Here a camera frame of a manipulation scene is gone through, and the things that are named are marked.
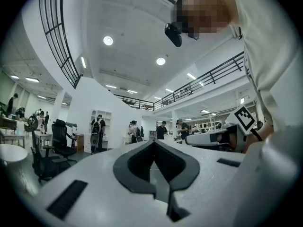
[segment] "black office chair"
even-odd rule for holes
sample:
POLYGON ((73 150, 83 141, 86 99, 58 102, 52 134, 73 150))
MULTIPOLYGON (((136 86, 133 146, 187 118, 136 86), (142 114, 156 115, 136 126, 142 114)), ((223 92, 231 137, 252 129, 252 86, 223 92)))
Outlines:
MULTIPOLYGON (((68 160, 60 157, 42 157, 37 145, 35 131, 31 128, 33 137, 33 147, 31 147, 34 162, 33 168, 35 174, 39 177, 38 181, 41 183, 42 180, 49 181, 53 177, 57 176, 61 172, 65 171, 71 165, 67 162, 68 160)), ((51 146, 45 146, 44 149, 49 150, 51 146)))
POLYGON ((69 156, 77 153, 77 149, 67 147, 66 136, 70 139, 74 139, 74 138, 67 133, 65 122, 60 119, 57 119, 56 123, 52 124, 52 130, 53 130, 52 146, 54 147, 55 153, 62 155, 68 161, 77 162, 76 160, 68 159, 69 156))

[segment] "railing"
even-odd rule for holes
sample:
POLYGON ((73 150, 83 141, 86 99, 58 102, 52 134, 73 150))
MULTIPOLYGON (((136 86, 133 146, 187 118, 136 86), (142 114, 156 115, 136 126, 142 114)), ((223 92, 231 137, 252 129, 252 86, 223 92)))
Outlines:
POLYGON ((66 78, 76 88, 82 74, 78 74, 68 47, 63 19, 63 0, 39 0, 39 9, 43 30, 53 56, 66 78))
POLYGON ((235 72, 243 70, 243 58, 244 52, 237 54, 236 56, 230 58, 221 65, 213 68, 204 75, 198 77, 197 79, 187 83, 186 85, 178 88, 173 93, 168 94, 161 100, 155 103, 155 110, 160 109, 166 105, 172 104, 178 100, 181 100, 193 93, 203 90, 207 85, 216 84, 221 78, 235 72))
POLYGON ((121 96, 121 95, 116 95, 118 98, 122 99, 123 102, 125 102, 127 105, 129 105, 132 108, 136 109, 143 109, 143 110, 148 110, 148 111, 155 111, 155 103, 149 102, 149 101, 144 101, 136 98, 131 98, 128 96, 121 96))

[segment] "floor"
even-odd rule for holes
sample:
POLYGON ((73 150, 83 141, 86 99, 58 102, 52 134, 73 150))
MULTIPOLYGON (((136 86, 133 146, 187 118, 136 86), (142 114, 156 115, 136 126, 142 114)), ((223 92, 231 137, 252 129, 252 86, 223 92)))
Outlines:
MULTIPOLYGON (((32 138, 30 135, 25 139, 25 149, 28 151, 28 156, 21 162, 8 164, 7 171, 16 189, 29 196, 35 196, 39 192, 42 185, 38 182, 38 176, 34 173, 34 169, 32 167, 33 155, 31 152, 31 147, 32 138)), ((41 154, 44 157, 45 150, 42 150, 41 154)), ((57 154, 50 151, 49 156, 57 156, 57 154)), ((81 152, 76 153, 69 158, 79 162, 88 156, 90 156, 90 153, 81 152)), ((156 186, 156 199, 167 203, 169 197, 169 185, 155 163, 153 163, 151 167, 150 182, 156 186)))

